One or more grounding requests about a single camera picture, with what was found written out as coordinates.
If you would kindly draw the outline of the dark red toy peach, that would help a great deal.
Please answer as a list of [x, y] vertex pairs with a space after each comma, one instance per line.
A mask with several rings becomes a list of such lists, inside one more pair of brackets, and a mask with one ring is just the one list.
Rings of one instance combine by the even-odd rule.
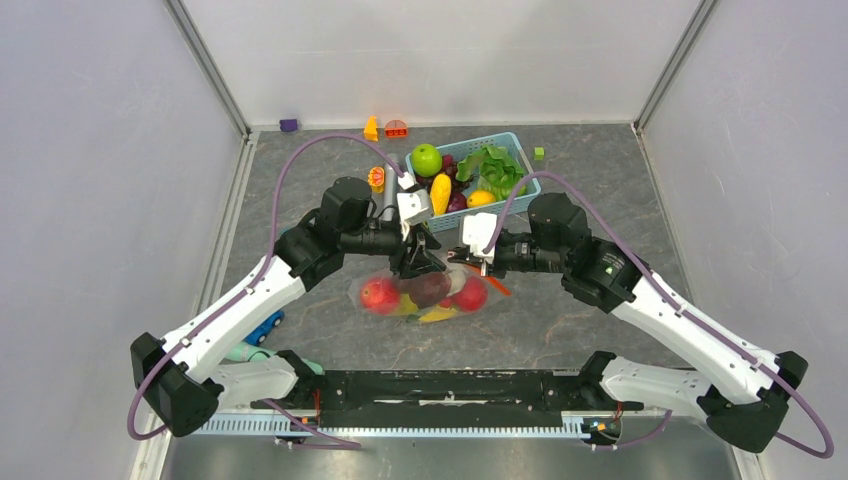
[[431, 272], [408, 280], [405, 291], [420, 309], [426, 309], [445, 299], [451, 287], [447, 273]]

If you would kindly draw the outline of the clear zip top bag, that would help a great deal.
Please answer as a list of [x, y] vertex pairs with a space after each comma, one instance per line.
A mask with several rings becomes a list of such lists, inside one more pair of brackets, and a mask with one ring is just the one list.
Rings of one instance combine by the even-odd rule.
[[355, 308], [372, 316], [415, 323], [480, 313], [512, 295], [500, 280], [483, 276], [477, 267], [459, 264], [413, 279], [383, 269], [354, 279], [348, 289]]

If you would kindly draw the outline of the red toy tomato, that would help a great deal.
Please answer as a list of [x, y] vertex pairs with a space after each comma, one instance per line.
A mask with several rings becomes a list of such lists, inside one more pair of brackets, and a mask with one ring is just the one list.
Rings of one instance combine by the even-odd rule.
[[452, 296], [453, 304], [463, 312], [476, 312], [488, 300], [488, 289], [479, 277], [468, 277], [461, 290]]

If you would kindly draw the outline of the yellow-green toy fruit slice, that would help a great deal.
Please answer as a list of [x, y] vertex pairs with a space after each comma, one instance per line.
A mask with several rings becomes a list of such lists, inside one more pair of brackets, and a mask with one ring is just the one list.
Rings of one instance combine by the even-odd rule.
[[412, 315], [417, 314], [420, 308], [411, 300], [407, 293], [402, 293], [399, 297], [397, 307], [392, 311], [393, 315]]

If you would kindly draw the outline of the red toy apple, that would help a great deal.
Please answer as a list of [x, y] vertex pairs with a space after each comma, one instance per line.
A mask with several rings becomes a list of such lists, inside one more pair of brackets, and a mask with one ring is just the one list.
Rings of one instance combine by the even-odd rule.
[[390, 277], [373, 277], [365, 281], [359, 292], [361, 305], [378, 315], [389, 315], [400, 305], [400, 292]]

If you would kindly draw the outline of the yellow toy mango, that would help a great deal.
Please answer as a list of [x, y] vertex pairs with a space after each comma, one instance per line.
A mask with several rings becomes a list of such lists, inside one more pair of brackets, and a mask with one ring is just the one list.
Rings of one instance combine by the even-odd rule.
[[459, 314], [460, 311], [453, 307], [443, 308], [441, 306], [434, 306], [426, 313], [419, 316], [417, 321], [421, 323], [435, 323], [454, 318]]

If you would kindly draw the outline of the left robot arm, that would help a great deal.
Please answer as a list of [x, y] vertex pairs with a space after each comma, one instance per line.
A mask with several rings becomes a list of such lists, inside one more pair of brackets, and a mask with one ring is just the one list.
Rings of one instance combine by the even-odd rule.
[[141, 403], [176, 437], [198, 430], [219, 409], [266, 399], [306, 405], [314, 394], [313, 373], [296, 355], [280, 352], [232, 364], [224, 359], [274, 311], [338, 271], [348, 254], [384, 256], [403, 279], [444, 270], [432, 253], [440, 244], [424, 226], [433, 215], [430, 197], [413, 175], [400, 179], [392, 219], [375, 217], [372, 203], [365, 181], [337, 179], [320, 206], [274, 240], [259, 264], [213, 305], [163, 337], [144, 333], [135, 339], [131, 437], [144, 437], [135, 429]]

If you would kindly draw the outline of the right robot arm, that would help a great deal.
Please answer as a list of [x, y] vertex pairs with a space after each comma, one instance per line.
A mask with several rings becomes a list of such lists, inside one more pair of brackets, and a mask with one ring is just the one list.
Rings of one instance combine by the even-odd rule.
[[465, 216], [461, 244], [449, 252], [449, 262], [497, 278], [509, 272], [558, 274], [576, 300], [637, 327], [690, 366], [652, 367], [597, 352], [581, 370], [580, 400], [591, 408], [612, 400], [664, 408], [705, 422], [739, 449], [763, 452], [788, 412], [786, 389], [800, 385], [807, 361], [756, 346], [711, 319], [646, 263], [593, 236], [586, 212], [566, 194], [543, 194], [527, 213], [529, 231], [502, 230], [489, 253], [483, 249], [495, 235], [496, 215]]

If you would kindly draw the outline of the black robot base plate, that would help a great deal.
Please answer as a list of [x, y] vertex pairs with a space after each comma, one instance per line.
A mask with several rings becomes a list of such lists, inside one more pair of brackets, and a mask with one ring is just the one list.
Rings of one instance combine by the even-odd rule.
[[283, 409], [316, 412], [322, 427], [555, 427], [564, 412], [636, 412], [600, 385], [592, 355], [580, 370], [327, 370], [303, 372], [275, 399]]

